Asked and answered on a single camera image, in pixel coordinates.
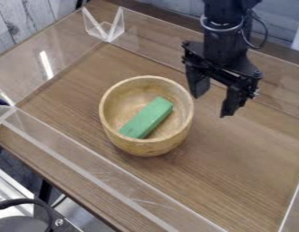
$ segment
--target green sponge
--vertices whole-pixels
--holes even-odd
[[[174,104],[158,97],[126,123],[119,132],[131,138],[146,139],[174,111]]]

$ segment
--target cable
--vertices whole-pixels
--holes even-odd
[[[42,206],[46,209],[46,212],[48,214],[48,227],[46,229],[46,232],[51,232],[55,218],[52,214],[52,208],[47,205],[44,201],[39,199],[30,199],[30,198],[4,200],[4,201],[0,201],[0,210],[19,206],[19,205],[24,205],[24,204],[35,204],[38,206]]]
[[[245,33],[243,29],[241,29],[241,34],[242,34],[242,38],[243,38],[245,42],[246,42],[254,49],[262,49],[262,48],[265,47],[265,45],[266,45],[266,43],[267,43],[267,39],[269,39],[269,28],[267,28],[266,23],[261,20],[261,17],[259,17],[259,15],[257,14],[257,12],[255,12],[254,10],[253,10],[251,12],[253,12],[253,13],[249,14],[249,15],[254,18],[254,20],[257,20],[257,21],[262,24],[262,26],[265,26],[265,29],[266,29],[266,37],[265,37],[265,40],[263,40],[263,42],[262,42],[259,45],[254,45],[254,44],[250,42],[250,40],[247,39],[247,36],[246,36],[246,33]]]
[[[52,208],[56,208],[67,198],[68,198],[67,195],[64,195],[64,197],[52,205]]]

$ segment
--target wooden table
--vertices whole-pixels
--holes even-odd
[[[104,9],[104,16],[112,18],[116,5],[102,0],[91,5],[100,6],[99,11]],[[142,8],[137,3],[129,5]],[[299,181],[299,119],[250,101],[235,117],[221,120],[226,90],[214,86],[195,101],[197,116],[185,144],[158,158],[133,157],[115,148],[104,134],[98,103],[116,82],[147,74],[189,87],[185,73],[103,43],[19,107],[226,230],[278,231]],[[119,230],[163,231],[4,125],[0,144]],[[74,159],[94,173],[94,158]]]

